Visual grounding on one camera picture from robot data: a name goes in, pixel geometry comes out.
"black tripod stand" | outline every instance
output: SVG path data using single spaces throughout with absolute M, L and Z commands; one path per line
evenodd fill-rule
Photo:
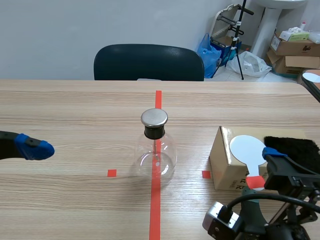
M 226 66 L 227 66 L 227 63 L 228 63 L 228 61 L 229 61 L 229 58 L 230 58 L 230 55 L 231 55 L 232 50 L 235 50 L 235 54 L 236 54 L 236 58 L 237 58 L 237 60 L 238 60 L 239 69 L 240 69 L 240 73 L 241 73 L 241 78 L 242 78 L 242 80 L 244 80 L 244 75 L 243 75 L 243 73 L 242 73 L 242 69 L 241 69 L 241 65 L 240 65 L 240 60 L 239 60 L 239 49 L 238 49 L 238 47 L 237 47 L 237 46 L 239 46 L 239 37 L 238 37 L 238 35 L 239 35 L 239 32 L 241 32 L 240 26 L 241 26 L 241 23 L 242 23 L 242 17 L 243 17 L 243 15 L 244 15 L 244 12 L 247 13 L 247 14 L 250 14 L 250 15 L 253 15 L 253 14 L 254 14 L 252 11 L 250 11 L 250 10 L 248 10 L 248 9 L 245 8 L 246 3 L 247 3 L 247 0 L 243 0 L 242 6 L 241 6 L 240 4 L 238 5 L 238 9 L 240 9 L 241 12 L 240 12 L 239 20 L 238 20 L 238 21 L 236 22 L 236 24 L 235 24 L 235 25 L 236 25 L 235 34 L 234 34 L 234 37 L 233 37 L 233 40 L 232 40 L 231 48 L 230 48 L 230 50 L 229 50 L 229 53 L 228 53 L 228 54 L 225 56 L 225 58 L 221 61 L 221 62 L 223 63 L 223 62 L 225 61 L 225 59 L 227 58 L 227 59 L 226 59 L 226 62 L 225 62 L 225 65 L 224 65 L 224 67 L 226 67 Z M 220 20 L 221 20 L 221 21 L 224 21 L 225 23 L 233 22 L 232 19 L 228 19 L 228 18 L 226 18 L 226 17 L 221 17 Z M 216 70 L 215 70 L 215 72 L 214 72 L 214 74 L 213 74 L 212 77 L 214 77 L 214 75 L 216 74 L 216 72 L 218 71 L 218 69 L 219 69 L 221 66 L 222 66 L 222 64 L 219 64 L 219 66 L 216 68 Z

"floor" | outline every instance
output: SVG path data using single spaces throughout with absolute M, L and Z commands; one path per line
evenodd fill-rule
M 254 77 L 243 75 L 244 80 L 241 79 L 241 75 L 234 71 L 226 69 L 224 66 L 220 67 L 213 78 L 205 78 L 205 82 L 277 82 L 277 83 L 297 83 L 293 78 L 286 78 L 275 75 L 269 72 L 262 77 Z

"black office chair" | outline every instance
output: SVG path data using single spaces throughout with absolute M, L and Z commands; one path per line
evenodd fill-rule
M 203 81 L 204 63 L 194 51 L 153 44 L 116 44 L 94 59 L 95 80 Z

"sink pedestal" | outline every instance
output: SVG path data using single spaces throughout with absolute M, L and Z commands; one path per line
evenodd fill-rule
M 265 8 L 264 16 L 253 42 L 251 53 L 264 58 L 274 35 L 282 9 Z

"stainless steel lid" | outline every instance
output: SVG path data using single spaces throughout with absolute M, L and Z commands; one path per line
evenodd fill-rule
M 151 108 L 142 113 L 141 122 L 148 128 L 159 128 L 168 121 L 168 114 L 159 108 Z

